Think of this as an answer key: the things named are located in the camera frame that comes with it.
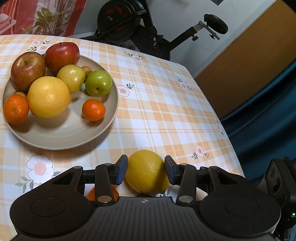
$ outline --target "brownish red apple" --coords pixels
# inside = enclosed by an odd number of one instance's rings
[[[13,62],[10,79],[19,91],[27,93],[36,79],[45,76],[45,70],[45,61],[41,54],[26,52]]]
[[[77,64],[79,57],[79,48],[72,42],[54,44],[46,50],[44,55],[46,67],[55,75],[62,67]]]

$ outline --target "teal curtain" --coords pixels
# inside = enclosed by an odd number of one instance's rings
[[[256,182],[272,158],[296,158],[296,61],[221,120],[246,178]]]

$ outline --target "bowl of fruit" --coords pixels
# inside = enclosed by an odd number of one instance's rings
[[[2,98],[11,132],[23,142],[64,150],[90,142],[112,123],[118,91],[110,74],[81,56],[75,43],[52,45],[42,56],[14,61]]]

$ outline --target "table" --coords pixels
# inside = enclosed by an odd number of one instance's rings
[[[117,116],[108,130],[83,146],[63,151],[42,150],[19,141],[0,115],[0,240],[16,232],[9,219],[12,202],[72,166],[93,169],[140,149],[176,163],[219,166],[243,175],[233,147],[206,97],[187,69],[177,63],[121,47],[80,39],[42,35],[0,36],[0,90],[10,77],[17,56],[26,51],[45,53],[50,45],[74,42],[80,54],[102,65],[119,92]],[[136,193],[126,183],[116,186],[121,196]],[[178,187],[165,195],[176,197]],[[205,193],[199,190],[197,198]]]

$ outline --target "tablecloth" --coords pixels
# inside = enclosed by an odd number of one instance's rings
[[[187,69],[177,63],[125,48],[80,39],[43,35],[0,37],[0,94],[13,61],[26,51],[40,54],[55,43],[74,42],[80,54],[102,65],[119,92],[119,108],[112,125],[83,146],[62,151],[42,150],[19,141],[0,115],[0,240],[16,235],[9,219],[13,201],[69,169],[93,169],[140,149],[171,155],[176,163],[219,166],[243,175],[233,147],[206,97]],[[116,186],[121,196],[136,193],[126,183]],[[175,196],[169,186],[164,196]],[[205,196],[197,192],[197,198]]]

